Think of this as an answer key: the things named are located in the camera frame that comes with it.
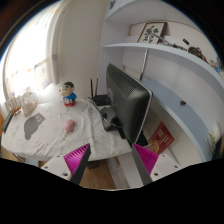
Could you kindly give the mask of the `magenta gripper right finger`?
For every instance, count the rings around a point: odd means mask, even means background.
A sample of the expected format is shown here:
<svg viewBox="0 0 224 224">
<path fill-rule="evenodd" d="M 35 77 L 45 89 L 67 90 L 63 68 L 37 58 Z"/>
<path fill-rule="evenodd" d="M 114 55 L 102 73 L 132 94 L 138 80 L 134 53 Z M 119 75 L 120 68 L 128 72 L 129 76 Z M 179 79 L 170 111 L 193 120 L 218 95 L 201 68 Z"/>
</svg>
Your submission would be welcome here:
<svg viewBox="0 0 224 224">
<path fill-rule="evenodd" d="M 181 169 L 181 166 L 168 155 L 158 155 L 137 144 L 132 145 L 132 155 L 143 185 L 148 185 Z"/>
</svg>

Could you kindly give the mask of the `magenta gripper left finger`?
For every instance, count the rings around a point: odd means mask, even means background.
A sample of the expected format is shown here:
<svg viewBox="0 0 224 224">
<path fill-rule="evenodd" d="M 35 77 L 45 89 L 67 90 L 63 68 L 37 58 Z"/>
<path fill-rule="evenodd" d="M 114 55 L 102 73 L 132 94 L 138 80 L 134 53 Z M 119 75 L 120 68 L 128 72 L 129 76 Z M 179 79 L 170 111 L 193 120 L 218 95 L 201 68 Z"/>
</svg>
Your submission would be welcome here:
<svg viewBox="0 0 224 224">
<path fill-rule="evenodd" d="M 79 185 L 90 154 L 90 144 L 86 144 L 65 156 L 54 156 L 42 166 L 42 169 Z"/>
</svg>

